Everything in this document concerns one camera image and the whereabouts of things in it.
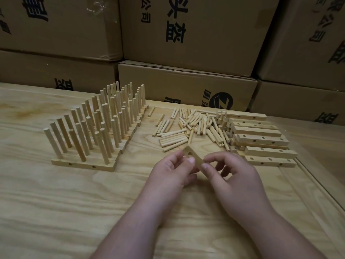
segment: circular logo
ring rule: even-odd
[[[230,110],[234,103],[231,95],[227,92],[219,92],[211,97],[210,107]]]

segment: stacked cardboard boxes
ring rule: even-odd
[[[345,125],[345,0],[283,0],[254,72],[252,112]]]
[[[0,81],[79,91],[115,82],[118,0],[0,0],[0,10]]]
[[[119,0],[121,83],[148,99],[246,110],[279,0]]]

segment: hand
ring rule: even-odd
[[[148,209],[165,222],[173,209],[184,186],[194,183],[195,159],[184,157],[182,151],[175,152],[160,160],[152,169],[138,198]]]
[[[218,162],[214,168],[209,163]],[[275,213],[257,170],[236,154],[208,154],[201,165],[227,213],[244,228]]]

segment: left hand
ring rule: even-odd
[[[152,169],[138,202],[157,216],[159,223],[166,221],[184,186],[194,183],[199,170],[193,157],[177,151],[160,160]]]

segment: forearm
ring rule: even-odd
[[[326,259],[278,213],[266,216],[257,225],[244,227],[264,259]]]
[[[158,218],[137,201],[101,242],[91,259],[152,258]]]

